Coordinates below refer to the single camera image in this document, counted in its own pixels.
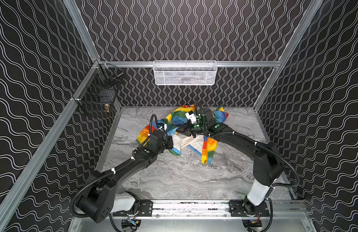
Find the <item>rainbow striped jacket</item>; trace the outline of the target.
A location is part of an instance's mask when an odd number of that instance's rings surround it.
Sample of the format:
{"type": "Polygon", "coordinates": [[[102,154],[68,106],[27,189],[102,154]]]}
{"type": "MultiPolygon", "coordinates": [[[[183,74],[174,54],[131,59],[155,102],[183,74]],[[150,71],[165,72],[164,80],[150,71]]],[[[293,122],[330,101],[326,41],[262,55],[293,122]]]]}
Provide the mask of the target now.
{"type": "Polygon", "coordinates": [[[215,139],[204,135],[185,136],[176,132],[176,129],[185,125],[194,113],[194,105],[183,105],[173,110],[166,118],[160,119],[158,123],[163,125],[169,136],[172,136],[173,149],[169,151],[172,155],[180,156],[181,149],[188,147],[201,157],[203,164],[211,164],[218,144],[215,139]]]}

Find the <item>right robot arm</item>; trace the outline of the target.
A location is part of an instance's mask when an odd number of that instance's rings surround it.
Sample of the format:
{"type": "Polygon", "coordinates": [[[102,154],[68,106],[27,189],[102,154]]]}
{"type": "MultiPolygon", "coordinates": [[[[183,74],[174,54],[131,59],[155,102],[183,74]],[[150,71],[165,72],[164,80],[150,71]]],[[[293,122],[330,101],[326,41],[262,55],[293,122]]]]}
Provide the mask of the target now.
{"type": "Polygon", "coordinates": [[[244,199],[244,212],[247,215],[255,215],[267,196],[276,187],[293,188],[300,184],[298,172],[280,154],[273,143],[262,143],[255,141],[241,133],[236,132],[228,125],[216,123],[202,129],[200,125],[189,123],[179,127],[176,132],[186,136],[204,135],[208,139],[225,143],[248,156],[253,161],[254,182],[251,190],[244,199]],[[295,176],[293,183],[278,183],[275,180],[288,167],[295,176]]]}

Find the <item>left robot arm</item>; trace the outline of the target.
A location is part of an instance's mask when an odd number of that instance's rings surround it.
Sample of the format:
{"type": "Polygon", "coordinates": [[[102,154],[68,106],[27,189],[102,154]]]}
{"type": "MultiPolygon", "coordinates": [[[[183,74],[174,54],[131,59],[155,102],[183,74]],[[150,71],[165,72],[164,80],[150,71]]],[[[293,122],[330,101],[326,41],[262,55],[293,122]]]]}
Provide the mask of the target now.
{"type": "Polygon", "coordinates": [[[94,171],[70,202],[70,214],[102,222],[113,212],[117,188],[135,173],[149,167],[158,155],[174,147],[172,136],[154,130],[148,141],[132,152],[131,158],[104,172],[94,171]]]}

